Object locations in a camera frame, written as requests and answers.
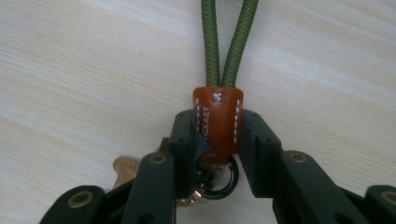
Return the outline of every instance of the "wooden surface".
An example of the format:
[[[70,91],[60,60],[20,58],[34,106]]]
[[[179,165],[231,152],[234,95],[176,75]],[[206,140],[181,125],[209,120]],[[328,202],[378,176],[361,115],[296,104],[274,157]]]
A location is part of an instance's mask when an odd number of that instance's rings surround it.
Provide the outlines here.
[[[241,0],[218,0],[224,64]],[[0,1],[0,222],[37,223],[79,185],[112,188],[205,85],[200,1]],[[396,186],[396,3],[260,1],[244,107],[341,187]],[[244,173],[177,223],[276,223]]]

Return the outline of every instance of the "black metal ring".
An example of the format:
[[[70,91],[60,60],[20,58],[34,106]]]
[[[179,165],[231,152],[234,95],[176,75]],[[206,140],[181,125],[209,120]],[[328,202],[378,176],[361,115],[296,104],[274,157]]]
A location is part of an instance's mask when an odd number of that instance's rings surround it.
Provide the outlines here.
[[[236,185],[238,184],[238,179],[239,179],[238,164],[236,164],[236,161],[233,158],[233,156],[228,157],[228,167],[230,168],[231,171],[231,177],[227,186],[220,190],[210,190],[210,189],[205,190],[204,193],[202,194],[203,198],[209,200],[218,200],[227,197],[233,192]]]

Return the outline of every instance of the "green cord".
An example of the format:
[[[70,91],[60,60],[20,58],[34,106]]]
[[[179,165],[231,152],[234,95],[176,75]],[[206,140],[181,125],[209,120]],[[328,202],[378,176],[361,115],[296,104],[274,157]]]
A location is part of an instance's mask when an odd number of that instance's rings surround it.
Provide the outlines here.
[[[216,2],[215,0],[202,0],[206,86],[235,87],[239,64],[248,41],[248,34],[250,33],[258,3],[259,0],[244,0],[220,83]]]
[[[202,0],[202,25],[205,42],[206,86],[220,85],[218,26],[215,0]]]

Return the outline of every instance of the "light wood grain table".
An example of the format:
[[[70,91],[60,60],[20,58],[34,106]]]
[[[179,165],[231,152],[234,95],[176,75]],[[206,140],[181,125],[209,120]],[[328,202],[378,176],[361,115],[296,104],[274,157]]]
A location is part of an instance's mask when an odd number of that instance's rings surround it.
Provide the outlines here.
[[[224,64],[241,0],[218,0]],[[79,185],[111,189],[205,85],[200,1],[0,1],[0,222],[38,223]],[[363,195],[396,186],[396,2],[260,1],[239,69],[244,107],[286,150]],[[276,223],[244,173],[177,223]]]

